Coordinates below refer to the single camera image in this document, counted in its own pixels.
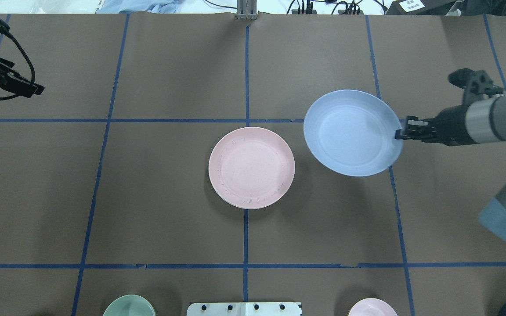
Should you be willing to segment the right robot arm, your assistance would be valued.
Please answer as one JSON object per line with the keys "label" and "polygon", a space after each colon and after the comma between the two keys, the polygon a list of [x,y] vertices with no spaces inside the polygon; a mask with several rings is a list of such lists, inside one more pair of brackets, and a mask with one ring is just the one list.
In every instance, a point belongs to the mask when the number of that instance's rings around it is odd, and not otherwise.
{"label": "right robot arm", "polygon": [[[431,118],[408,116],[395,138],[454,147],[502,146],[506,144],[506,95],[449,107]],[[481,210],[478,221],[506,242],[506,182]]]}

